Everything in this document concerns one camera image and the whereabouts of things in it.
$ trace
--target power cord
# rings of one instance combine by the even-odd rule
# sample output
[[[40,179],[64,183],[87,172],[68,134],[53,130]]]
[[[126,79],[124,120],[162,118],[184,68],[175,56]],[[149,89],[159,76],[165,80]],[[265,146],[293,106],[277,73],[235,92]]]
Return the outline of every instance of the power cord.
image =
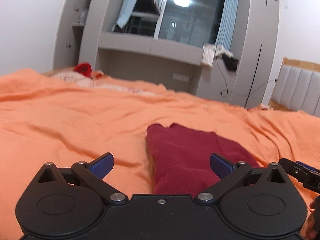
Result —
[[[219,69],[219,71],[220,71],[220,73],[221,73],[221,75],[222,75],[222,77],[223,77],[223,80],[224,80],[224,82],[225,82],[225,84],[226,84],[226,88],[223,89],[223,90],[221,90],[220,95],[221,95],[222,98],[226,98],[226,97],[229,95],[229,89],[228,89],[228,84],[227,84],[226,77],[224,76],[224,74],[223,74],[223,72],[222,72],[222,70],[221,70],[221,68],[220,68],[220,66],[219,66],[219,63],[218,63],[217,46],[216,46],[216,49],[215,49],[215,56],[216,56],[216,62],[217,62],[218,69]],[[260,88],[262,88],[262,87],[263,87],[264,85],[266,85],[266,84],[269,84],[270,82],[277,82],[277,79],[271,79],[271,80],[269,80],[268,82],[264,82],[261,86],[257,87],[255,90],[253,90],[253,91],[250,92],[249,94],[240,94],[240,93],[238,93],[238,92],[235,92],[234,90],[231,90],[231,93],[233,92],[233,93],[235,93],[235,94],[237,94],[237,95],[240,95],[240,96],[248,96],[248,95],[250,95],[250,94],[253,94],[253,93],[257,92]]]

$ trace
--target orange blanket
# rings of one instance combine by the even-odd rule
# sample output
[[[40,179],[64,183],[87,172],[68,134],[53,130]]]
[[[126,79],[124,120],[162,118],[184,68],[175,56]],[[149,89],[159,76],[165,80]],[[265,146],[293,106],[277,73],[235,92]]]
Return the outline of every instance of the orange blanket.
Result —
[[[152,193],[145,137],[153,123],[169,126],[175,122],[214,131],[240,143],[262,165],[286,157],[320,168],[320,118],[303,112],[249,112],[146,82],[109,77],[100,82],[156,95],[83,88],[32,70],[0,77],[1,240],[17,240],[22,235],[15,204],[48,161],[70,167],[112,152],[115,167],[105,180],[129,196]],[[296,185],[307,203],[315,197]]]

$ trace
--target blue curtain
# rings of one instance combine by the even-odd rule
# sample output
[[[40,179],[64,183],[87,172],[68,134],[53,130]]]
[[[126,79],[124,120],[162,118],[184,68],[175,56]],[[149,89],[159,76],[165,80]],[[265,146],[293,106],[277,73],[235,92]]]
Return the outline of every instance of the blue curtain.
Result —
[[[225,0],[216,45],[222,45],[226,50],[230,50],[237,9],[238,0]]]
[[[130,19],[137,0],[123,0],[119,18],[116,24],[122,29]]]

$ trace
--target maroon garment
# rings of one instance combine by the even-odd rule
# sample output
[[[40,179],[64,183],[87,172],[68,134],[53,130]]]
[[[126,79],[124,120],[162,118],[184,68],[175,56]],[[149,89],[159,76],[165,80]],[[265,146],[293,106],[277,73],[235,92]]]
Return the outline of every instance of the maroon garment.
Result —
[[[147,129],[148,149],[155,160],[154,194],[190,194],[195,197],[220,179],[210,168],[210,156],[218,153],[234,163],[259,166],[240,144],[178,124],[160,124]]]

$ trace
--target upholstered headboard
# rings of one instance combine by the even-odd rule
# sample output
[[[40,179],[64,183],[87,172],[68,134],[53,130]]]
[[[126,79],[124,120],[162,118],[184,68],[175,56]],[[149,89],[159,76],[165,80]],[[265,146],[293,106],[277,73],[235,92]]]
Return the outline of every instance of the upholstered headboard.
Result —
[[[284,58],[269,105],[320,117],[320,64]]]

